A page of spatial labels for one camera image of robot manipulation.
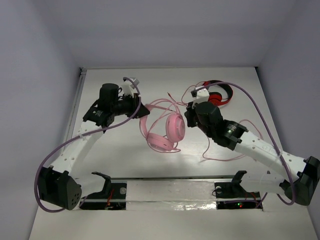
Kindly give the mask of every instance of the headphones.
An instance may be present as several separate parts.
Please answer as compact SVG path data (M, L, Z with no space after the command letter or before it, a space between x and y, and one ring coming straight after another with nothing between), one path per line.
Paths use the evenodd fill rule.
M210 80L210 81L205 81L202 86L207 86L209 84L214 84L214 83L223 83L223 81L219 81L219 80ZM228 85L228 84L219 84L217 85L221 88L223 88L226 91L226 94L228 95L227 100L222 101L222 95L219 92L209 92L209 87L207 87L206 89L209 92L209 99L208 102L213 103L215 106L222 106L227 104L228 102L230 102L232 96L234 95L234 91L232 90L232 88Z
M158 104L165 102L171 103L171 105L168 108L157 106ZM147 130L148 115L140 118L140 132L146 139L148 146L159 153L169 153L172 150L174 152L171 153L180 152L181 150L178 149L177 146L178 142L183 140L185 137L186 126L177 103L169 99L161 98L149 104L146 104L145 107L149 111L154 108L165 110L161 114L161 116L151 125L149 130ZM157 124L157 122L166 116L168 117L165 122L165 136L150 132L152 128L154 128L154 126Z

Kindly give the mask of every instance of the pink ear cup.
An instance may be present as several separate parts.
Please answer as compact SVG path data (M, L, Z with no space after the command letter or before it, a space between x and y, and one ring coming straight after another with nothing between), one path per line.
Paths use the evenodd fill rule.
M171 143L180 142L185 137L186 126L180 114L171 114L165 122L166 137Z
M151 147L159 150L159 151L171 151L174 149L174 143L170 142L163 136L160 136L155 133L149 133L146 140Z

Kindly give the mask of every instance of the gray wall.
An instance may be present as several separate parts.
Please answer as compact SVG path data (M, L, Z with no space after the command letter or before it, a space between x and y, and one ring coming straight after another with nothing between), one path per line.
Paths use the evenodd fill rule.
M284 149L320 158L320 1L297 1L258 68ZM320 186L309 206L320 237Z
M0 238L29 238L37 166L62 141L79 69L50 18L0 1Z
M42 1L83 67L257 66L295 3Z

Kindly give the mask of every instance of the red headphones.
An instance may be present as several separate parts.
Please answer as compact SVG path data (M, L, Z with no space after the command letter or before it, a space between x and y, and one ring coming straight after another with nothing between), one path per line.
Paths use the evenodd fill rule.
M207 86L209 84L214 84L214 83L223 83L223 81L219 81L219 80L205 81L202 84L202 86ZM228 95L227 100L222 101L223 99L222 99L221 93L214 91L214 92L209 92L208 102L211 102L216 106L222 106L230 102L232 96L234 95L234 91L228 84L219 84L217 86L223 88L226 91L226 94Z

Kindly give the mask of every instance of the pink headphones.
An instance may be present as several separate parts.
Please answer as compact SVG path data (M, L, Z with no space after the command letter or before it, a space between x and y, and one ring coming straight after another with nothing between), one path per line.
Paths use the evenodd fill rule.
M160 103L171 103L171 105L168 108L157 106ZM148 116L140 118L140 132L142 136L146 139L146 142L148 143L149 147L159 153L168 153L172 150L174 150L174 152L171 153L180 152L181 150L178 149L177 146L178 142L180 142L185 137L186 126L184 119L180 113L180 110L177 106L177 103L169 99L160 98L149 104L146 104L145 107L149 111L151 111L154 108L165 110L161 114L161 116L151 125L149 130L147 130ZM151 133L150 131L154 128L157 122L166 116L168 117L165 123L165 136L160 136L158 134Z

